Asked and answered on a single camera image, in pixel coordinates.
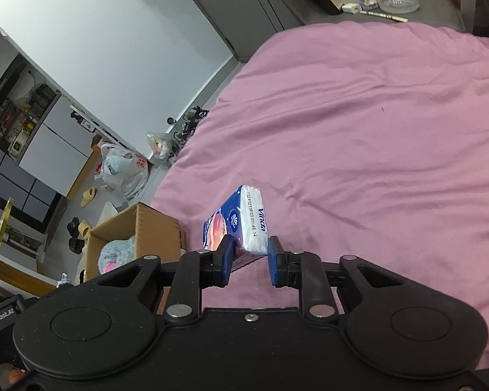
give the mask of pink bedsheet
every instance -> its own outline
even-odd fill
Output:
[[[489,326],[489,39],[344,22],[274,36],[222,92],[152,205],[202,247],[241,184],[270,235],[324,261],[356,254],[455,296]],[[285,307],[266,259],[205,306]],[[489,345],[480,367],[489,367]]]

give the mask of floor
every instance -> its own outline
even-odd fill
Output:
[[[221,91],[228,85],[228,83],[237,75],[243,68],[242,64],[239,64],[230,75],[225,79],[221,86],[215,91],[210,99],[203,106],[204,109],[210,110],[214,107],[216,100]],[[133,198],[129,204],[136,204],[142,202],[150,205],[152,197],[156,193],[157,187],[163,181],[167,170],[162,167],[152,167],[149,174],[149,181],[145,188],[139,193],[138,196]],[[82,189],[79,191],[78,196],[81,196],[83,192],[94,186],[94,173],[85,180]],[[67,231],[67,224],[71,222],[73,217],[78,217],[81,220],[87,220],[91,225],[96,225],[99,219],[105,203],[111,202],[113,206],[120,207],[124,203],[124,200],[115,196],[114,194],[99,189],[95,198],[87,205],[87,207],[80,206],[81,197],[69,201],[67,209],[61,219],[61,222],[56,229],[54,238],[51,244],[46,250],[45,259],[40,266],[39,273],[48,276],[49,278],[59,280],[62,273],[66,273],[70,279],[76,276],[76,270],[78,263],[81,260],[81,255],[74,254],[69,250],[69,232]]]

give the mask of gray cabinet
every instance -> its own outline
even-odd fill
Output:
[[[297,18],[283,0],[267,0],[268,4],[272,8],[275,18],[279,20],[279,23],[283,30],[288,30],[304,25],[301,19]]]
[[[29,191],[34,185],[34,176],[29,175],[10,157],[4,157],[4,161],[0,165],[0,173],[26,191]]]
[[[279,29],[267,0],[194,0],[240,61],[247,61]]]
[[[47,212],[49,211],[49,206],[44,204],[39,199],[28,196],[25,204],[23,206],[23,212],[36,220],[43,222]]]
[[[54,197],[56,197],[56,191],[37,180],[31,189],[31,195],[50,205]]]
[[[10,197],[13,198],[13,206],[21,210],[27,200],[26,190],[22,190],[18,185],[11,182],[4,175],[0,173],[0,197],[4,200],[8,200]]]

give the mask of blue gripper pad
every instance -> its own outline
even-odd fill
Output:
[[[270,280],[275,287],[279,284],[279,270],[277,268],[277,254],[272,240],[268,240],[268,269],[270,271]]]
[[[228,285],[230,281],[230,273],[232,272],[233,263],[233,253],[235,248],[235,243],[233,236],[227,235],[228,242],[224,247],[225,254],[223,255],[223,283]]]

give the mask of vinda logo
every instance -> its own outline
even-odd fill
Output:
[[[259,209],[259,224],[261,225],[261,230],[266,232],[266,219],[264,218],[264,209]]]

